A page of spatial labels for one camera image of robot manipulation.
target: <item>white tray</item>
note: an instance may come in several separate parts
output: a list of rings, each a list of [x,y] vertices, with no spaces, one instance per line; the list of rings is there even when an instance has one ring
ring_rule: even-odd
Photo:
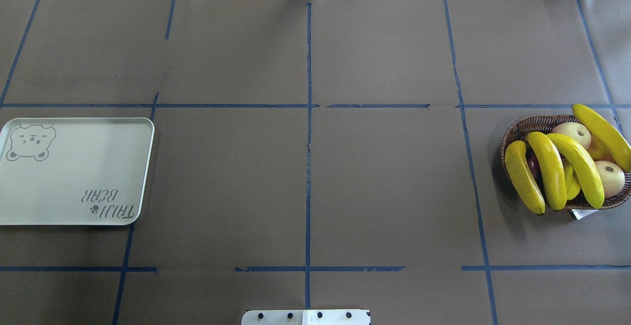
[[[147,118],[9,121],[0,132],[0,224],[130,224],[153,133]]]

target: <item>white tag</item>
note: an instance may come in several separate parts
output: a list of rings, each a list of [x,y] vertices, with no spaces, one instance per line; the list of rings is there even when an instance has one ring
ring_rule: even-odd
[[[582,218],[594,214],[597,210],[572,210],[572,214],[577,220],[581,220]]]

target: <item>white plastic mount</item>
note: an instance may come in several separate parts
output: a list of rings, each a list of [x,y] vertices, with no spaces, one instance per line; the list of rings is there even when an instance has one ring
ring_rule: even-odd
[[[241,325],[370,325],[370,311],[247,311],[241,318]]]

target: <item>fruit basket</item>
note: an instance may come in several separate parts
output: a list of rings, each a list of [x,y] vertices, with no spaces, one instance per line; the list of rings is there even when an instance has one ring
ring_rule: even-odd
[[[568,121],[573,121],[578,123],[579,121],[574,115],[531,115],[525,116],[524,118],[519,119],[515,123],[506,130],[502,138],[502,144],[500,146],[500,157],[502,159],[502,169],[506,174],[506,177],[510,180],[509,173],[506,169],[506,164],[504,162],[504,152],[508,145],[510,145],[513,141],[516,140],[526,140],[526,136],[530,132],[543,132],[544,134],[550,133],[554,127],[561,123],[567,123]],[[604,200],[604,204],[602,205],[602,210],[608,210],[611,208],[615,208],[620,204],[624,203],[631,196],[631,172],[627,172],[625,174],[625,186],[622,188],[622,191],[613,197],[606,198]],[[566,210],[595,210],[592,208],[588,202],[585,200],[582,192],[571,201],[568,201],[566,206]]]

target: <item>bear face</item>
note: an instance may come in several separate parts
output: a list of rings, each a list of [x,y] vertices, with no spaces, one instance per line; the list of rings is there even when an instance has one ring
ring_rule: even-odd
[[[34,158],[36,161],[48,157],[50,143],[57,136],[52,125],[22,125],[11,132],[11,149],[6,154],[9,161],[19,158]]]

